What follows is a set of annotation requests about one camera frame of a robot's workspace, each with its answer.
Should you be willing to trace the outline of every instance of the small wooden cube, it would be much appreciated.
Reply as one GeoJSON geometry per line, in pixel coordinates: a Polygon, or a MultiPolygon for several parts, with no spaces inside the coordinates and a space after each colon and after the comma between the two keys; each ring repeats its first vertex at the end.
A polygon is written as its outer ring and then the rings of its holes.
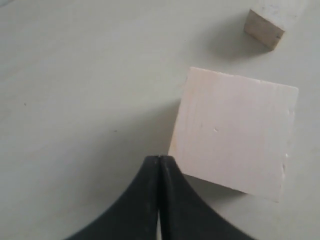
{"type": "Polygon", "coordinates": [[[279,200],[298,89],[191,68],[169,155],[184,174],[279,200]]]}
{"type": "Polygon", "coordinates": [[[259,0],[249,11],[244,31],[274,50],[305,6],[306,0],[259,0]]]}

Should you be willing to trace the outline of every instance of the wooden block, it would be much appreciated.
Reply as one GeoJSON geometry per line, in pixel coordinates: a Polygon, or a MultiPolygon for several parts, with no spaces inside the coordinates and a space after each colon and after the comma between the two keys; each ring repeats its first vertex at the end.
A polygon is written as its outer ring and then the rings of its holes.
{"type": "Polygon", "coordinates": [[[184,174],[278,201],[298,92],[191,68],[168,154],[184,174]]]}
{"type": "Polygon", "coordinates": [[[306,0],[259,0],[249,11],[244,31],[274,50],[306,5],[306,0]]]}

